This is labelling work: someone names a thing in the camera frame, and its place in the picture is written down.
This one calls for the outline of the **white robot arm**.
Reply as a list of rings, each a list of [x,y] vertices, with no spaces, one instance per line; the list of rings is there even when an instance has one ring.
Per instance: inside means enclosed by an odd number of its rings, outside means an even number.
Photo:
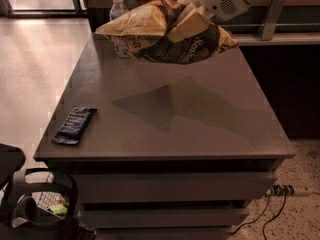
[[[176,43],[205,31],[209,21],[223,23],[244,14],[256,0],[178,0],[186,6],[178,17],[168,38]],[[276,22],[280,16],[284,0],[271,0],[264,21],[261,39],[273,38]]]

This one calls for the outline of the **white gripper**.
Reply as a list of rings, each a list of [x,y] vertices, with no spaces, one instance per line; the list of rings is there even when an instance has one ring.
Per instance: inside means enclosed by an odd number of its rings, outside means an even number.
[[[193,37],[208,28],[206,9],[215,23],[222,23],[242,15],[250,8],[246,0],[178,0],[178,2],[184,5],[194,4],[198,8],[187,6],[178,16],[173,28],[167,34],[173,43]]]

